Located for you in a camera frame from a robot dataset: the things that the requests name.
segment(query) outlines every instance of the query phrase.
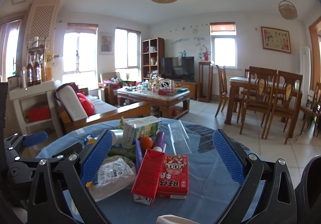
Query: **tv screen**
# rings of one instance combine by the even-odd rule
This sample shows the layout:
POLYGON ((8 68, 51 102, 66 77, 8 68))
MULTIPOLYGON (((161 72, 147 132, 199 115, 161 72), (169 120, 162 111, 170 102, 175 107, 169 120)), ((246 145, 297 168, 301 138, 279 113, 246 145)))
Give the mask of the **tv screen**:
POLYGON ((194 81, 194 57, 165 57, 161 61, 163 78, 194 81))

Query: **blue textured gripper pad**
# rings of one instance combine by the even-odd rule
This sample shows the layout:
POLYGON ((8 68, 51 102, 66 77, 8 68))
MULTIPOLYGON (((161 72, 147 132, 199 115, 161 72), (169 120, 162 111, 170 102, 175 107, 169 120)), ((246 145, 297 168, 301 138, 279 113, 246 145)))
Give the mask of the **blue textured gripper pad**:
POLYGON ((213 145, 232 180, 238 182, 242 186, 245 180, 244 165, 220 130, 215 130, 213 133, 213 145))
POLYGON ((32 147, 38 143, 46 141, 48 138, 48 135, 45 131, 28 135, 24 138, 22 145, 25 147, 32 147))
POLYGON ((83 185, 86 185, 87 182, 91 182, 95 178, 110 147, 113 145, 113 135, 111 134, 111 131, 106 131, 98 141, 99 143, 93 144, 95 147, 81 166, 80 180, 83 185))

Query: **cartoon character face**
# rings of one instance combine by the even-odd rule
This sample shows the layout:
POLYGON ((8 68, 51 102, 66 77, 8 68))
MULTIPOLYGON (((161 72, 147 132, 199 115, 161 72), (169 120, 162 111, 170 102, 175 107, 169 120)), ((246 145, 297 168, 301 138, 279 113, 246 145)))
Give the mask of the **cartoon character face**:
POLYGON ((180 155, 173 155, 168 156, 169 161, 164 160, 164 164, 166 165, 166 171, 170 174, 181 174, 183 171, 183 168, 187 164, 186 157, 180 156, 180 155))

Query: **beer bottle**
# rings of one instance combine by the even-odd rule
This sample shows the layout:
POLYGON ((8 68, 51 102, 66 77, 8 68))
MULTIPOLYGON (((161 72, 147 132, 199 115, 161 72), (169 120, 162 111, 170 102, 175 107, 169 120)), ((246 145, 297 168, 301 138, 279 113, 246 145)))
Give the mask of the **beer bottle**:
POLYGON ((35 63, 33 64, 33 84, 41 84, 41 66, 39 63, 39 54, 37 54, 35 63))
POLYGON ((26 68, 26 76, 27 86, 33 86, 33 61, 31 60, 31 55, 29 55, 29 62, 26 68))

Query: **orange fruit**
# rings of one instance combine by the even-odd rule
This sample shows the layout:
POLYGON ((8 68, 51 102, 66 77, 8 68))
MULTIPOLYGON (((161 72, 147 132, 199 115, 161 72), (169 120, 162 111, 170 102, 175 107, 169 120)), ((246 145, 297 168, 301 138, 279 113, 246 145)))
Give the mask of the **orange fruit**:
POLYGON ((146 151, 147 149, 153 148, 153 140, 150 137, 144 136, 139 141, 141 143, 142 151, 146 151))

